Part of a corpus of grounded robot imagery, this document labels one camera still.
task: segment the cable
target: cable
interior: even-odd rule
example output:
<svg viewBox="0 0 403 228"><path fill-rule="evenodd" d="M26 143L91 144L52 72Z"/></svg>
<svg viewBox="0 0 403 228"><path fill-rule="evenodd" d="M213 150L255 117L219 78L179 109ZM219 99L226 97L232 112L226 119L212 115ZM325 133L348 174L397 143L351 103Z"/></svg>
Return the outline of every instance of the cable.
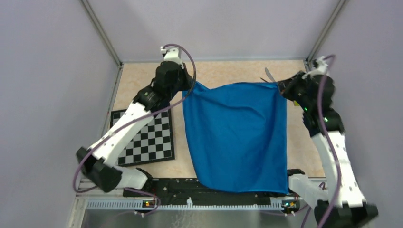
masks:
<svg viewBox="0 0 403 228"><path fill-rule="evenodd" d="M325 189L325 183L324 182L320 183L319 187L322 187L322 190L324 190ZM309 213L311 212L311 210L312 210L312 208L309 207L307 213L305 214L304 220L302 220L301 228L304 228L305 223L308 220L308 216L309 216Z"/></svg>
<svg viewBox="0 0 403 228"><path fill-rule="evenodd" d="M322 189L325 189L325 183L324 182L320 183L319 187L322 187ZM301 213L307 207L309 207L308 204L303 206L302 208L300 208L297 212L294 212L294 215ZM261 211L261 213L266 214L266 215L274 215L274 216L287 216L288 215L286 213L274 213L274 212L267 212L267 211Z"/></svg>
<svg viewBox="0 0 403 228"><path fill-rule="evenodd" d="M158 196L155 196L151 193L148 192L144 192L144 191L140 191L140 190L136 190L136 189L131 189L131 188L125 188L125 190L127 191L131 191L131 192L135 192L135 193L139 193L142 195L147 195L147 196L152 196L155 197L155 201L157 202L156 206L149 212L147 213L138 213L137 211L133 212L133 211L123 211L117 215L114 215L113 217L110 217L106 222L104 222L99 228L103 228L104 226L106 226L107 224L109 224L111 221L113 221L115 218L121 216L121 215L125 215L125 214L135 214L135 215L141 215L142 217L147 216L147 215L151 215L153 213L155 213L155 211L157 210L157 208L161 205L161 199Z"/></svg>
<svg viewBox="0 0 403 228"><path fill-rule="evenodd" d="M325 125L325 121L323 118L323 113L322 113L322 96L323 96L323 90L325 88L325 82L326 82L326 78L327 78L327 72L329 71L329 69L332 67L333 63L336 60L336 55L332 54L329 56L326 56L324 58L324 60L327 59L332 59L332 61L328 64L327 70L324 73L324 77L322 77L322 79L320 80L319 83L319 91L317 93L317 110L318 110L318 114L319 114L319 121L320 121L320 125L322 126L323 129L323 134L325 135L326 139L327 139L327 143L329 144L330 147L330 151L333 154L333 158L335 159L335 164L336 164L336 170L337 170L337 182L336 182L336 189L335 192L333 194L333 197L329 203L329 206L327 207L325 213L323 214L319 224L318 224L318 228L322 228L323 225L326 223L327 218L329 217L330 213L332 212L333 206L336 203L336 199L338 197L338 194L340 192L340 186L341 186L341 169L340 169L340 163L339 163L339 158L337 157L336 154L336 150L335 147L332 144L332 140L330 139L329 133L326 130L326 125Z"/></svg>
<svg viewBox="0 0 403 228"><path fill-rule="evenodd" d="M180 46L180 45L177 45L177 44L167 44L167 45L164 45L164 46L163 46L163 48L167 48L167 47L177 47L177 48L182 49L182 50L187 54L188 58L190 59L190 62L192 63L192 66L193 66L193 82L192 82L192 85L191 85L191 87L190 87L190 89L189 89L187 95L186 95L185 97L183 97L180 101L174 103L173 105L171 105L171 106L169 106L169 107L166 107L166 108L163 108L163 109L158 110L158 111L156 111L156 112L153 112L153 113L144 115L144 116L142 116L142 117L140 117L140 118L138 118L138 119L134 119L134 120L132 120L132 121L130 121L130 122L124 124L123 126L119 127L119 128L114 132L114 134L116 134L116 133L118 133L119 131L121 131L122 129L124 129L124 128L126 128L126 127L132 125L132 124L134 124L134 123L137 122L137 121L140 121L140 120L143 120L143 119L148 118L148 117L150 117L150 116L155 116L155 115L158 115L158 114L160 114L160 113L162 113L162 112L168 111L169 109L171 109L171 108L173 108L173 107L179 105L180 103L182 103L182 102L189 96L189 94L192 92L192 90L193 90L193 88L194 88L194 85L196 84L196 65L195 65L195 63L194 63L193 58L191 57L191 55L189 54L189 52L188 52L185 48L183 48L182 46ZM83 167L83 165L84 165L84 163L86 162L86 160L87 160L102 144L106 143L106 141L108 141L110 138L111 138L111 136L108 135L108 136L105 137L103 140L101 140L101 142L99 142L96 146L94 146L94 147L90 150L90 152L88 152L87 155L83 158L83 160L81 160L81 162L79 163L79 165L78 165L78 167L77 167L77 169L76 169L76 172L74 173L74 177L73 177L73 190L74 190L75 192L77 192L77 193L84 193L84 192L88 192L88 191L91 191L91 190L97 188L97 186L93 186L93 187L88 188L88 189L79 190L79 189L77 189L76 181L77 181L77 178L78 178L78 174L80 173L80 170L81 170L81 168Z"/></svg>

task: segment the blue towel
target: blue towel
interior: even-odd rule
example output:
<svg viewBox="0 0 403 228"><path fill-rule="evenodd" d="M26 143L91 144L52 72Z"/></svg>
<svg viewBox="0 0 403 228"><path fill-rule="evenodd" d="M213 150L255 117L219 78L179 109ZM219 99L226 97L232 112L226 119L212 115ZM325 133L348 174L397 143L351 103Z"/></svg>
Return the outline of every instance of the blue towel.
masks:
<svg viewBox="0 0 403 228"><path fill-rule="evenodd" d="M276 83L208 89L196 82L183 114L201 184L228 192L288 193L287 103Z"/></svg>

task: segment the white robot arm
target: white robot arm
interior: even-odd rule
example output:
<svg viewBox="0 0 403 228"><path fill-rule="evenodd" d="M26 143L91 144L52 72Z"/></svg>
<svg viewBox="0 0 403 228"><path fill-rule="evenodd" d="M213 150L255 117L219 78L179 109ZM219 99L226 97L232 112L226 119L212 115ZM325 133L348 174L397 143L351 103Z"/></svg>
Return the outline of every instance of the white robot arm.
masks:
<svg viewBox="0 0 403 228"><path fill-rule="evenodd" d="M91 149L110 136L109 140L100 145L85 161L81 169L82 173L104 192L119 187L144 189L146 183L151 181L151 176L141 169L132 170L115 165L119 154L130 140L154 117L131 122L167 107L178 91L189 90L191 87L192 78L181 60L181 50L167 50L161 47L161 54L163 61L157 67L151 84L138 92L123 116L101 139L87 149L80 148L76 153L78 162L81 162Z"/></svg>
<svg viewBox="0 0 403 228"><path fill-rule="evenodd" d="M309 130L322 161L327 190L322 190L303 172L296 172L288 177L289 189L301 196L314 209L315 218L319 222L338 186L335 158L323 135L317 108L319 82L327 73L328 65L324 57L318 58L314 65L316 68L312 71L298 72L290 79L279 81L278 86L286 99L297 101L302 107L304 125ZM340 115L331 108L334 91L333 80L328 78L322 96L322 114L326 130L339 160L341 185L334 208L323 227L360 227L375 218L378 210L375 205L367 204L355 179L345 147L343 123Z"/></svg>

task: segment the white wall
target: white wall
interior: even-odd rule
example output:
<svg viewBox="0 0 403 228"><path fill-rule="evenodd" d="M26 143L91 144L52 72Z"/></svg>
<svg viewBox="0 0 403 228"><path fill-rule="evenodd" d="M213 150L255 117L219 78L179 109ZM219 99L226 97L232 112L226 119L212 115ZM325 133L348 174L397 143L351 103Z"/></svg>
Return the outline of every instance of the white wall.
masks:
<svg viewBox="0 0 403 228"><path fill-rule="evenodd" d="M403 2L352 0L320 55L337 54L331 70L335 109L359 185L379 209L377 227L402 227Z"/></svg>
<svg viewBox="0 0 403 228"><path fill-rule="evenodd" d="M0 3L0 227L65 227L117 67L77 0Z"/></svg>
<svg viewBox="0 0 403 228"><path fill-rule="evenodd" d="M305 58L338 0L89 0L122 61Z"/></svg>

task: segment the chessboard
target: chessboard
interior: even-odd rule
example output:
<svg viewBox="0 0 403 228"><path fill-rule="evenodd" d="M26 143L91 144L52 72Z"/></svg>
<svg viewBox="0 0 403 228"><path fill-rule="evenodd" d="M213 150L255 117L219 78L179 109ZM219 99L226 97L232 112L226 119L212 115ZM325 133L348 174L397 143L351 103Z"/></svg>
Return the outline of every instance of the chessboard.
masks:
<svg viewBox="0 0 403 228"><path fill-rule="evenodd" d="M124 110L112 111L112 127L125 113ZM158 114L144 126L119 154L118 166L134 166L175 159L173 150L171 111Z"/></svg>

